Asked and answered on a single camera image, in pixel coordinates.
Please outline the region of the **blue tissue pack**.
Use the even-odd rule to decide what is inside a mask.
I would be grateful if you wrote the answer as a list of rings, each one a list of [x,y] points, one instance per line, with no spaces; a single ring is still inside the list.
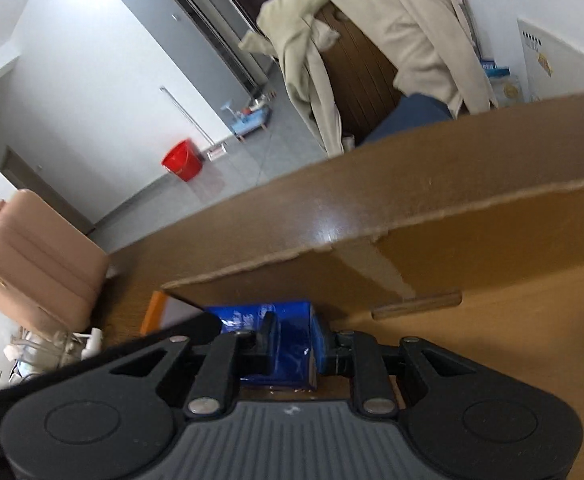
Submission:
[[[208,307],[222,321],[222,332],[260,330],[268,312],[276,316],[274,365],[268,375],[252,374],[241,381],[253,388],[314,390],[317,368],[324,364],[322,327],[309,301]]]

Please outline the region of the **orange cardboard box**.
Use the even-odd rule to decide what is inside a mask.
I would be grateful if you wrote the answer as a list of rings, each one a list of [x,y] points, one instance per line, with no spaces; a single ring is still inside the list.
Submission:
[[[584,422],[584,94],[396,134],[142,248],[196,304],[307,299],[548,389]]]

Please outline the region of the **red bucket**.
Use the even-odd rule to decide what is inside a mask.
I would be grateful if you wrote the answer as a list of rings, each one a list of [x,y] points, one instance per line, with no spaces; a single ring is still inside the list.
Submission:
[[[194,143],[186,139],[164,156],[162,166],[180,180],[188,182],[200,174],[203,162]]]

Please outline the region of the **pink suitcase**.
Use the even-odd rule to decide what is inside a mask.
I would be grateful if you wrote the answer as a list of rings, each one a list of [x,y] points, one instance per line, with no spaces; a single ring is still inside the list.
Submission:
[[[108,255],[42,198],[0,203],[0,312],[42,337],[90,325]]]

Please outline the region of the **small blue stool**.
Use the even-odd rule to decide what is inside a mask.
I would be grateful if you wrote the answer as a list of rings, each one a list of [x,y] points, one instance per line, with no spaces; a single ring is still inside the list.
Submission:
[[[248,134],[256,130],[266,129],[271,118],[271,107],[264,94],[241,110],[234,110],[230,101],[226,102],[220,109],[232,116],[230,130],[240,142],[243,142]]]

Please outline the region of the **brown wooden chair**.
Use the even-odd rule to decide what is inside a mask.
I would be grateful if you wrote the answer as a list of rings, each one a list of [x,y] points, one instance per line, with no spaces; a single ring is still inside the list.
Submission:
[[[333,3],[316,18],[339,37],[321,52],[343,136],[361,144],[396,109],[402,94],[394,87],[396,67]]]

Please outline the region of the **white calendar board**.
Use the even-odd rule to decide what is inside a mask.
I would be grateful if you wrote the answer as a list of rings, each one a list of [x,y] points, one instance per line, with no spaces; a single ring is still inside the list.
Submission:
[[[518,27],[532,100],[584,93],[584,52],[523,18]]]

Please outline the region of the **beige coat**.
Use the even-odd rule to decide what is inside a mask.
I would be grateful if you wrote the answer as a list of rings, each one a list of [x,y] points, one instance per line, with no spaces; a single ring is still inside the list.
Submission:
[[[267,0],[257,28],[239,47],[277,60],[292,105],[328,156],[345,152],[341,115],[320,56],[339,38],[317,16],[328,3],[390,61],[393,86],[404,96],[437,99],[454,116],[496,107],[460,0]]]

